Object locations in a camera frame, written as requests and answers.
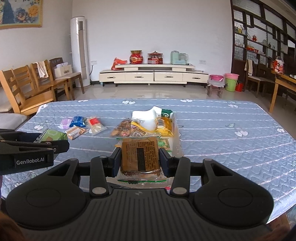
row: floor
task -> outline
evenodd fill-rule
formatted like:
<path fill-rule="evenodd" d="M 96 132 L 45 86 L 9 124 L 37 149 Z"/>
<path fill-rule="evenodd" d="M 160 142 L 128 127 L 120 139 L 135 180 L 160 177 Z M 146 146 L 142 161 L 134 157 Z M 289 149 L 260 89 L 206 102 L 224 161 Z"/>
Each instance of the floor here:
<path fill-rule="evenodd" d="M 113 83 L 102 85 L 91 85 L 85 87 L 85 94 L 82 94 L 80 88 L 75 88 L 76 100 L 83 99 L 219 99 L 215 92 L 211 98 L 207 96 L 207 91 L 200 85 L 164 85 L 164 84 L 119 84 L 115 87 Z M 252 101 L 257 103 L 267 113 L 269 110 L 271 95 L 266 94 L 263 98 L 255 97 L 253 91 L 229 92 L 223 90 L 222 99 Z M 65 96 L 59 98 L 60 101 L 66 100 Z M 283 108 L 284 98 L 278 96 L 271 116 L 294 138 L 296 139 L 296 101 L 288 98 L 286 108 Z"/>

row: picture frame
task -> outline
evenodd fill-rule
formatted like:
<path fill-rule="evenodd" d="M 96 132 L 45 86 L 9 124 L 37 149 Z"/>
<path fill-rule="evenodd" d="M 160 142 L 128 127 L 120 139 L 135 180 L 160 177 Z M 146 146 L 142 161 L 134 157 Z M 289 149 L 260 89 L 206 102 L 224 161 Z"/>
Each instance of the picture frame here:
<path fill-rule="evenodd" d="M 43 0 L 0 0 L 0 29 L 42 26 Z"/>

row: air conditioner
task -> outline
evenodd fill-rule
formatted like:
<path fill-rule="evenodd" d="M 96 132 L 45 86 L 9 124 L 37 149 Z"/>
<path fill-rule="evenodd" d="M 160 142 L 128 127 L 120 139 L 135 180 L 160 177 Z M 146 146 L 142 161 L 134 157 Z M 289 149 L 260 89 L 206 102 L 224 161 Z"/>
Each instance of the air conditioner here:
<path fill-rule="evenodd" d="M 86 18 L 84 16 L 71 19 L 71 46 L 74 72 L 81 72 L 83 86 L 88 86 L 91 82 L 87 55 Z M 81 87 L 79 80 L 76 80 L 76 86 Z"/>

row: blue quilted bedspread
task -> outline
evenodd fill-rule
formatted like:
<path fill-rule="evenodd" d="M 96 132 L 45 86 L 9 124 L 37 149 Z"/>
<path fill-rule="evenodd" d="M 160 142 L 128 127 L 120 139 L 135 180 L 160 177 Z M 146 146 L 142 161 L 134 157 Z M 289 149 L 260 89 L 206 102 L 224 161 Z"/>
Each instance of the blue quilted bedspread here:
<path fill-rule="evenodd" d="M 100 99 L 54 102 L 43 105 L 40 112 L 19 130 L 42 132 L 60 130 L 61 120 L 76 115 L 97 116 L 108 129 L 96 136 L 85 134 L 70 141 L 67 153 L 60 154 L 55 165 L 76 157 L 80 162 L 99 155 L 109 155 L 116 139 L 113 128 L 134 110 L 153 106 L 176 113 L 184 155 L 194 162 L 211 157 L 240 175 L 266 188 L 274 198 L 270 220 L 296 203 L 296 142 L 257 104 L 241 101 L 173 100 L 173 99 Z M 47 169 L 3 177 L 2 196 L 21 183 Z M 190 191 L 201 183 L 191 177 Z"/>

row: white towel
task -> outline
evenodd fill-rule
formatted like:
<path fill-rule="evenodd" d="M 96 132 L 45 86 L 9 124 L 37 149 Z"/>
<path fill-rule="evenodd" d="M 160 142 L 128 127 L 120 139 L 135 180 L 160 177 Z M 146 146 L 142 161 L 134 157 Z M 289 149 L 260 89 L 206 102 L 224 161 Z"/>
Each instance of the white towel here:
<path fill-rule="evenodd" d="M 40 78 L 48 78 L 44 61 L 36 62 Z"/>
<path fill-rule="evenodd" d="M 248 75 L 252 75 L 253 74 L 253 60 L 247 59 L 246 65 L 244 66 L 245 71 L 247 71 L 247 64 L 249 65 Z"/>

